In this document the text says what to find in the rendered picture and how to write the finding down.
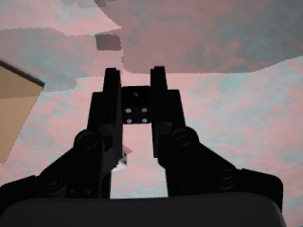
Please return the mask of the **white die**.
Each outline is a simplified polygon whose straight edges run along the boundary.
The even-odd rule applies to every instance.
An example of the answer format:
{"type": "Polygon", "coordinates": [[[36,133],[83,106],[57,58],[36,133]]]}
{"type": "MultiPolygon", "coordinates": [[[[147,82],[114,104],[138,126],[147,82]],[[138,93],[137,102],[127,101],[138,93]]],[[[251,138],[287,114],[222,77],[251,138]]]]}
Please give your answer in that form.
{"type": "Polygon", "coordinates": [[[127,153],[122,150],[122,160],[119,160],[118,165],[113,169],[114,172],[119,171],[122,168],[127,167],[127,153]]]}

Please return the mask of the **tan mat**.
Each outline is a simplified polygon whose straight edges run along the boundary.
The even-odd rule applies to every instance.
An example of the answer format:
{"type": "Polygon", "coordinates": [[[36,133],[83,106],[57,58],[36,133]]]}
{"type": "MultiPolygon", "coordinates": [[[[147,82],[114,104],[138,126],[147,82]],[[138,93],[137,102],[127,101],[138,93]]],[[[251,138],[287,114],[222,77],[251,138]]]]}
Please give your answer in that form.
{"type": "Polygon", "coordinates": [[[0,62],[0,163],[5,164],[44,84],[0,62]]]}

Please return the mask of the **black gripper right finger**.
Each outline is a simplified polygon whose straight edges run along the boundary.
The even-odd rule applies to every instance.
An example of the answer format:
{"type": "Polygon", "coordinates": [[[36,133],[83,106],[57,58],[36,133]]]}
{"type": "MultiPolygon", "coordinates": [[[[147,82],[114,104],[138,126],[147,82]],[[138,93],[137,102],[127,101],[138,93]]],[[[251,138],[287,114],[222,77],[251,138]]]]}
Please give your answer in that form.
{"type": "Polygon", "coordinates": [[[165,66],[151,69],[151,133],[153,158],[165,169],[168,197],[248,192],[273,200],[282,213],[283,183],[277,176],[237,169],[186,126],[179,89],[168,90],[165,66]]]}

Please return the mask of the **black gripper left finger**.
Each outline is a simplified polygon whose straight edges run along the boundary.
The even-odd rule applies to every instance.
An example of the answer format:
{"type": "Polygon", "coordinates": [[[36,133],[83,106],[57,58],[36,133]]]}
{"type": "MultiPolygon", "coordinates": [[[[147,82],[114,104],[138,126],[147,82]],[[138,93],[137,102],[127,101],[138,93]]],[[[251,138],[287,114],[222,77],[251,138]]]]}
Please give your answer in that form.
{"type": "Polygon", "coordinates": [[[120,70],[106,68],[102,92],[92,94],[87,129],[39,176],[1,185],[0,218],[7,207],[28,199],[110,199],[112,170],[122,159],[121,92],[120,70]]]}

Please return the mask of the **black die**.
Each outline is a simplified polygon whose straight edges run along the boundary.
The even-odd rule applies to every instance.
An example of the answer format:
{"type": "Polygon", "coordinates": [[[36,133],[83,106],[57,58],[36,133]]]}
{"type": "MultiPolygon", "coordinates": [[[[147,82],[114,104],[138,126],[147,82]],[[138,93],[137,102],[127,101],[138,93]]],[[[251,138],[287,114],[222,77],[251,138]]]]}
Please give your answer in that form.
{"type": "Polygon", "coordinates": [[[121,111],[123,124],[151,124],[151,87],[123,86],[121,92],[121,111]]]}

